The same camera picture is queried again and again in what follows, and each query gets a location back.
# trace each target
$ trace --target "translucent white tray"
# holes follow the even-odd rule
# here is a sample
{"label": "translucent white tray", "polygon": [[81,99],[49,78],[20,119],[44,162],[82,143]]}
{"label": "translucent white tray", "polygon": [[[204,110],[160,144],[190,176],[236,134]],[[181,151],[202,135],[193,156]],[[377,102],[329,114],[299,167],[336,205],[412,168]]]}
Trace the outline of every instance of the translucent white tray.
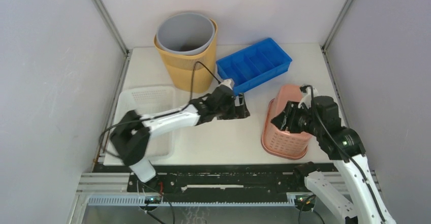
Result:
{"label": "translucent white tray", "polygon": [[[126,112],[136,110],[138,114],[151,114],[175,108],[175,88],[169,85],[149,86],[121,92],[115,110],[114,124],[120,122]],[[109,141],[108,150],[116,153]],[[172,132],[151,139],[145,157],[150,160],[168,158],[173,153]]]}

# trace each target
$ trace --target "pink basket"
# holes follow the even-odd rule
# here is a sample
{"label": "pink basket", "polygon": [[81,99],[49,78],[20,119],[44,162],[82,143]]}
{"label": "pink basket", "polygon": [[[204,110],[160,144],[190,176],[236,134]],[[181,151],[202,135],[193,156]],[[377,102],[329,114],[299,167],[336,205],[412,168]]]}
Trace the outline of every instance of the pink basket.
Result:
{"label": "pink basket", "polygon": [[307,146],[311,134],[291,134],[280,131],[271,123],[271,119],[280,114],[287,101],[299,102],[302,99],[299,86],[287,84],[281,87],[277,97],[269,102],[268,114],[262,133],[262,146],[270,154],[287,159],[301,159],[307,153]]}

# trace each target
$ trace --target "white table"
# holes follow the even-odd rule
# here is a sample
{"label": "white table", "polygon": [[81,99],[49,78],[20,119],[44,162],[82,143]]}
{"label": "white table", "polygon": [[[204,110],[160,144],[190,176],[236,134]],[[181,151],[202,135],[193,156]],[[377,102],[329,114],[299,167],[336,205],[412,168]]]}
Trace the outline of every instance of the white table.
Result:
{"label": "white table", "polygon": [[[261,145],[268,103],[284,84],[311,84],[320,95],[337,97],[332,86],[319,44],[280,45],[293,61],[288,72],[247,91],[245,101],[251,116],[241,120],[213,121],[200,126],[177,130],[173,137],[174,153],[171,157],[152,161],[154,165],[235,165],[235,164],[288,164],[330,162],[312,137],[307,154],[296,161],[267,153]],[[217,47],[217,59],[223,58],[245,45]],[[123,90],[160,84],[172,84],[155,48],[133,49]],[[208,91],[216,87],[213,82]],[[177,89],[176,105],[187,103],[189,93]],[[119,159],[106,155],[104,165],[122,165]]]}

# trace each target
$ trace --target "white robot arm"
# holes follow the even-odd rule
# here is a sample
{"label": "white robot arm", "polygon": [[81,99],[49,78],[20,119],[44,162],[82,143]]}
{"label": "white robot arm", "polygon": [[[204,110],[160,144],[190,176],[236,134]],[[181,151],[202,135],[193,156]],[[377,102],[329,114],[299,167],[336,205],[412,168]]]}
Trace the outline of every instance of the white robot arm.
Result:
{"label": "white robot arm", "polygon": [[190,100],[185,106],[156,114],[138,115],[129,111],[110,135],[110,140],[118,152],[118,157],[138,176],[147,182],[156,171],[145,151],[149,141],[159,135],[186,126],[196,126],[212,121],[246,118],[250,115],[243,94],[235,105],[233,80],[224,80],[213,93]]}
{"label": "white robot arm", "polygon": [[339,223],[396,223],[386,209],[368,167],[365,148],[359,135],[341,126],[338,105],[333,98],[316,96],[310,85],[301,88],[303,99],[289,101],[271,123],[291,133],[307,132],[316,136],[344,179],[354,205],[341,195],[313,163],[298,166],[296,175],[336,216]]}

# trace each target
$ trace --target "blue plastic tray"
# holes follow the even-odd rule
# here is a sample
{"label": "blue plastic tray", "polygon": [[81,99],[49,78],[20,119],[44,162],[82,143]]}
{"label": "blue plastic tray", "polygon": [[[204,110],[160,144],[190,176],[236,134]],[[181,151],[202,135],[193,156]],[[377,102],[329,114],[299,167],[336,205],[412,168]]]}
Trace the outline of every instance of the blue plastic tray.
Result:
{"label": "blue plastic tray", "polygon": [[221,78],[232,78],[235,95],[287,72],[292,58],[271,38],[217,61]]}

